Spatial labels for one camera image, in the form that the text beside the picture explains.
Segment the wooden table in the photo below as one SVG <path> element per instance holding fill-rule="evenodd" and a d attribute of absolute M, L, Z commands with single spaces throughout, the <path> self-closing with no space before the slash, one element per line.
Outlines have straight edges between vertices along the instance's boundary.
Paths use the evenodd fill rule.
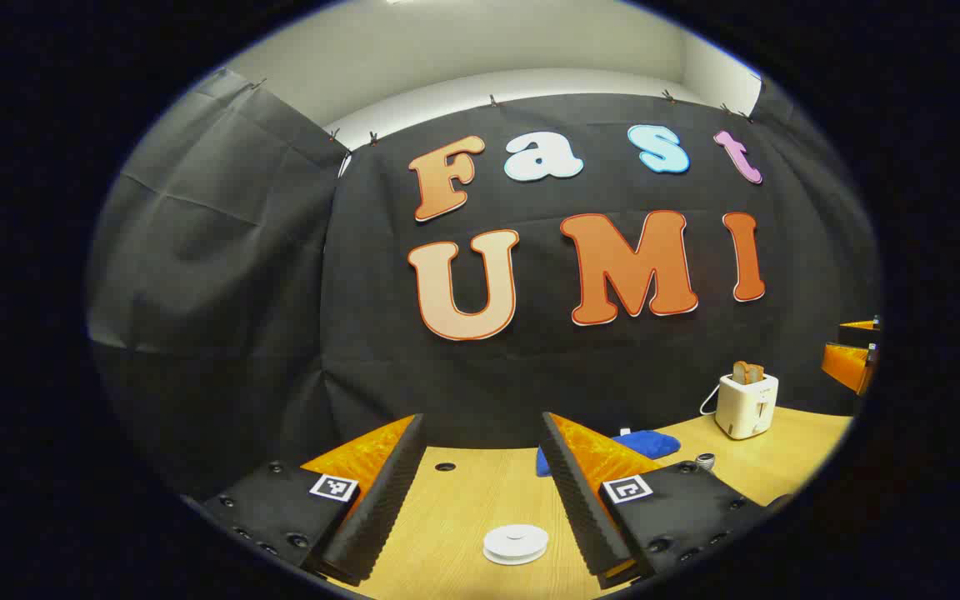
<path fill-rule="evenodd" d="M 656 460 L 655 468 L 715 453 L 713 473 L 766 505 L 806 483 L 849 423 L 850 417 L 777 407 L 769 432 L 737 441 L 713 417 L 693 418 L 658 429 L 677 438 L 681 449 Z M 553 480 L 536 476 L 536 451 L 427 448 L 372 576 L 357 588 L 343 587 L 377 600 L 573 600 L 625 588 L 598 589 Z M 438 463 L 457 468 L 437 471 Z M 546 554 L 515 567 L 489 562 L 481 552 L 483 536 L 514 523 L 548 532 Z"/>

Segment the white tape roll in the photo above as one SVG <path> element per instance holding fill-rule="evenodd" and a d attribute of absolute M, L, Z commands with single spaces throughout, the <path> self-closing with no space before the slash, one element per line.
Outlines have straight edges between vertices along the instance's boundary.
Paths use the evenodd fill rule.
<path fill-rule="evenodd" d="M 483 555 L 498 565 L 523 565 L 540 558 L 548 540 L 548 533 L 533 525 L 506 525 L 484 536 Z"/>

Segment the ceiling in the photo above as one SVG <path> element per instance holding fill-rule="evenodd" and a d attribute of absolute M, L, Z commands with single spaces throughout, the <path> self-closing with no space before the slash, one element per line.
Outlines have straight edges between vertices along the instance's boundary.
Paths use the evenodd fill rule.
<path fill-rule="evenodd" d="M 685 32 L 620 0 L 346 0 L 226 66 L 328 124 L 479 73 L 583 68 L 681 83 Z"/>

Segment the black backdrop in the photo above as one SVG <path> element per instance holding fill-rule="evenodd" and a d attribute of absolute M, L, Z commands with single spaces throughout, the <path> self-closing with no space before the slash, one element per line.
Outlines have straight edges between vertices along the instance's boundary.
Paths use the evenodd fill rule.
<path fill-rule="evenodd" d="M 0 598 L 320 593 L 214 532 L 137 459 L 95 371 L 81 292 L 107 185 L 138 134 L 187 81 L 305 7 L 0 4 Z M 851 159 L 892 265 L 884 341 L 898 351 L 796 502 L 727 555 L 632 592 L 710 598 L 765 573 L 778 596 L 959 596 L 960 5 L 662 10 L 786 83 Z"/>
<path fill-rule="evenodd" d="M 172 107 L 112 187 L 88 276 L 90 333 L 117 413 L 168 481 L 206 498 L 264 460 L 297 461 L 426 413 L 439 447 L 538 443 L 544 410 L 599 432 L 698 415 L 735 360 L 781 380 L 782 406 L 851 414 L 857 396 L 820 371 L 839 323 L 878 310 L 875 242 L 845 168 L 768 85 L 752 121 L 666 99 L 580 94 L 476 107 L 352 153 L 270 92 L 217 72 Z M 685 173 L 639 161 L 629 127 L 664 125 Z M 503 171 L 522 133 L 567 137 L 571 178 Z M 736 171 L 717 132 L 762 171 Z M 417 223 L 416 156 L 485 141 L 465 206 Z M 566 217 L 605 213 L 638 240 L 651 210 L 687 219 L 696 311 L 579 327 L 579 271 Z M 738 302 L 725 213 L 757 220 L 765 296 Z M 450 342 L 424 327 L 408 252 L 469 248 L 513 228 L 517 311 L 499 334 Z M 462 311 L 487 302 L 483 260 L 452 263 Z"/>

